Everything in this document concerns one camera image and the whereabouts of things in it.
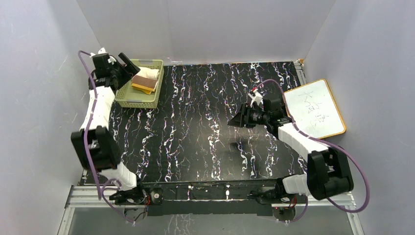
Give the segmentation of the brown and yellow cloth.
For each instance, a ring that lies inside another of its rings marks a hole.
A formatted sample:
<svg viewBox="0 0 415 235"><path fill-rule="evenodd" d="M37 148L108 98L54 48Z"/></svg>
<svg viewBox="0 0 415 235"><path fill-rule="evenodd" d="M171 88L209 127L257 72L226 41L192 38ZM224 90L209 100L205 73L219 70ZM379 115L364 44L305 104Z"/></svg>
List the brown and yellow cloth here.
<svg viewBox="0 0 415 235"><path fill-rule="evenodd" d="M146 78L140 75L135 75L132 78L131 87L140 90L145 94L151 94L156 91L158 80Z"/></svg>

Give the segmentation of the light green plastic basket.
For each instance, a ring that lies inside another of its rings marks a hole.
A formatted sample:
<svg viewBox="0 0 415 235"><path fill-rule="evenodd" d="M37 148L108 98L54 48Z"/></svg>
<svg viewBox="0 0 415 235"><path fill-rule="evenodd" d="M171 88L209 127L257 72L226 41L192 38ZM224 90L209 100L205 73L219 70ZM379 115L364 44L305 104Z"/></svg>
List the light green plastic basket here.
<svg viewBox="0 0 415 235"><path fill-rule="evenodd" d="M142 91L134 89L131 86L132 82L130 81L116 92L115 102L117 102L123 108L155 109L158 105L163 82L163 60L131 59L131 61L138 67L159 69L157 88L155 92L152 92L151 94L145 94Z"/></svg>

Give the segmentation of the white terry towel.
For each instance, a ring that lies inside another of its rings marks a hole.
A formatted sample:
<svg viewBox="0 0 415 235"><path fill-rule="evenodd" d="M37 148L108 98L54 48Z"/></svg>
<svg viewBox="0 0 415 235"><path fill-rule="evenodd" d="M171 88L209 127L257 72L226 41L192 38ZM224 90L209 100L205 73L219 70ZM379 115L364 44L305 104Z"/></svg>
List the white terry towel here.
<svg viewBox="0 0 415 235"><path fill-rule="evenodd" d="M148 79L158 80L160 69L151 69L148 67L139 67L138 76Z"/></svg>

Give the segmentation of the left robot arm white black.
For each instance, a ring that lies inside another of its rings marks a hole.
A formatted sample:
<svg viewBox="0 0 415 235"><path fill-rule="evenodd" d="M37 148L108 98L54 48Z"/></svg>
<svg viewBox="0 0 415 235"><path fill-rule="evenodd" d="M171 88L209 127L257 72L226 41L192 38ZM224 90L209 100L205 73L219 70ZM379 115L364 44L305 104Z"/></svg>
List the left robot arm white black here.
<svg viewBox="0 0 415 235"><path fill-rule="evenodd" d="M121 162L119 147L109 130L116 92L139 72L139 68L124 53L115 58L105 48L98 53L78 52L79 57L85 54L94 65L94 70L89 70L86 62L81 61L89 76L90 99L79 131L71 134L72 145L81 166L92 173L98 189L101 188L98 177L104 176L120 190L128 191L127 197L133 203L140 204L146 198L146 190L137 185L137 175Z"/></svg>

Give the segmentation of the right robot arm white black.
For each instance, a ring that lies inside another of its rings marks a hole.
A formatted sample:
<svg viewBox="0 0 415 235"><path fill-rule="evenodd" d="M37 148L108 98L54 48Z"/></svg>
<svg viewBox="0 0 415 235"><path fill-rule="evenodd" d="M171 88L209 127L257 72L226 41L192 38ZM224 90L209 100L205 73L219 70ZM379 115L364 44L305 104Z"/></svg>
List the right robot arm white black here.
<svg viewBox="0 0 415 235"><path fill-rule="evenodd" d="M305 174L278 178L273 190L252 191L252 195L273 196L287 203L295 194L312 195L322 200L353 190L354 182L346 155L297 131L286 112L285 103L280 99L265 99L262 106L256 102L244 103L228 121L228 125L245 128L263 125L268 133L287 144L306 161Z"/></svg>

